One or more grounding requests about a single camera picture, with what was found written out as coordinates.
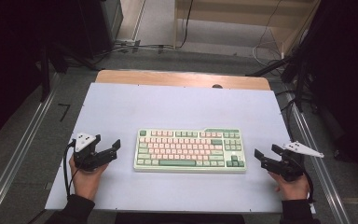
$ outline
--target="table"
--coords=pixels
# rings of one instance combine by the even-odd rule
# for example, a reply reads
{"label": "table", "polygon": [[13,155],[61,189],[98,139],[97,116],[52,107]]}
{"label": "table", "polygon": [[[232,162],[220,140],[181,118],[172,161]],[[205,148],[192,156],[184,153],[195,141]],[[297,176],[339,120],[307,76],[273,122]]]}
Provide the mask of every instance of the table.
{"label": "table", "polygon": [[[175,86],[156,86],[162,83]],[[202,88],[216,83],[225,89]],[[240,86],[252,86],[251,83],[257,91],[240,90]],[[225,106],[239,100],[241,104],[236,110]],[[241,128],[247,148],[248,171],[245,174],[139,173],[133,170],[138,129],[148,126],[195,129],[205,125]],[[275,95],[262,77],[102,71],[96,83],[90,85],[73,137],[80,132],[101,135],[97,151],[110,148],[118,138],[122,144],[117,160],[103,174],[95,199],[96,209],[239,214],[282,211],[281,199],[274,192],[274,181],[253,156],[257,147],[277,160],[278,155],[270,150],[271,144],[282,145],[289,141]],[[62,209],[65,204],[60,168],[46,208]]]}
{"label": "table", "polygon": [[[175,0],[173,22],[175,48],[177,20],[187,19],[190,2],[190,0]],[[282,0],[281,2],[279,0],[194,0],[190,19],[267,25],[277,41],[279,51],[289,54],[309,28],[319,4],[320,0]]]}

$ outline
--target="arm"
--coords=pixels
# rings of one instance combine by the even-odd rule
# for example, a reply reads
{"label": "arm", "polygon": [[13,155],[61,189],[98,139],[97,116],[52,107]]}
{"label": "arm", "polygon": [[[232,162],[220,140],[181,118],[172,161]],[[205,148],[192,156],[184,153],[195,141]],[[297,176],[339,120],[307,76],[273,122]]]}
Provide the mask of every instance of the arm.
{"label": "arm", "polygon": [[281,224],[320,224],[313,219],[310,205],[307,201],[310,187],[307,178],[302,175],[298,180],[287,182],[280,175],[269,173],[278,183],[277,192],[282,195]]}
{"label": "arm", "polygon": [[[69,160],[71,173],[76,172],[74,157]],[[86,224],[89,215],[94,208],[93,202],[100,184],[101,175],[108,164],[99,167],[93,172],[78,170],[74,176],[75,194],[68,198],[68,204],[60,212],[55,212],[46,224]]]}

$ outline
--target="forearm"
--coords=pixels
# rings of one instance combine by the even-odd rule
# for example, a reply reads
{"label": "forearm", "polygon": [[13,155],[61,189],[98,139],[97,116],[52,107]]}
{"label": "forearm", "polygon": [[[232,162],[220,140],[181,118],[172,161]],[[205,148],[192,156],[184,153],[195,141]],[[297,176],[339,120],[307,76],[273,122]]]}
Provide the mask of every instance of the forearm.
{"label": "forearm", "polygon": [[282,201],[281,224],[320,224],[313,219],[307,200]]}
{"label": "forearm", "polygon": [[68,204],[60,212],[55,212],[46,224],[86,224],[95,203],[75,194],[71,195]]}

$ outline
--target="keyboard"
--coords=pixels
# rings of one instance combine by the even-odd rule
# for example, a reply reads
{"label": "keyboard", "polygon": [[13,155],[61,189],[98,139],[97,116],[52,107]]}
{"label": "keyboard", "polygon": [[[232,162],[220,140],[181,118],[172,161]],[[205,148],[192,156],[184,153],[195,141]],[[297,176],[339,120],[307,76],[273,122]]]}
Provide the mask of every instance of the keyboard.
{"label": "keyboard", "polygon": [[133,166],[147,172],[245,172],[241,131],[141,129]]}

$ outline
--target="hand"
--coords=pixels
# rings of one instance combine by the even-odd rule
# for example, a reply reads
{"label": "hand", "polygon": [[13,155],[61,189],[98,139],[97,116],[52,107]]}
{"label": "hand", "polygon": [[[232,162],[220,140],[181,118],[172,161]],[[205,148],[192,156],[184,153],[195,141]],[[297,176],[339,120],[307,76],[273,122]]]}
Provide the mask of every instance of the hand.
{"label": "hand", "polygon": [[278,187],[275,190],[281,192],[283,201],[307,199],[310,186],[305,175],[295,181],[287,182],[281,175],[276,175],[272,172],[268,173],[278,183]]}
{"label": "hand", "polygon": [[[74,176],[74,188],[75,194],[94,201],[95,194],[97,193],[98,186],[100,185],[101,175],[104,170],[106,170],[109,163],[104,166],[98,167],[93,172],[86,172],[84,170],[78,170]],[[72,155],[71,160],[69,160],[69,165],[71,166],[71,173],[74,175],[77,168],[75,167],[74,155]]]}

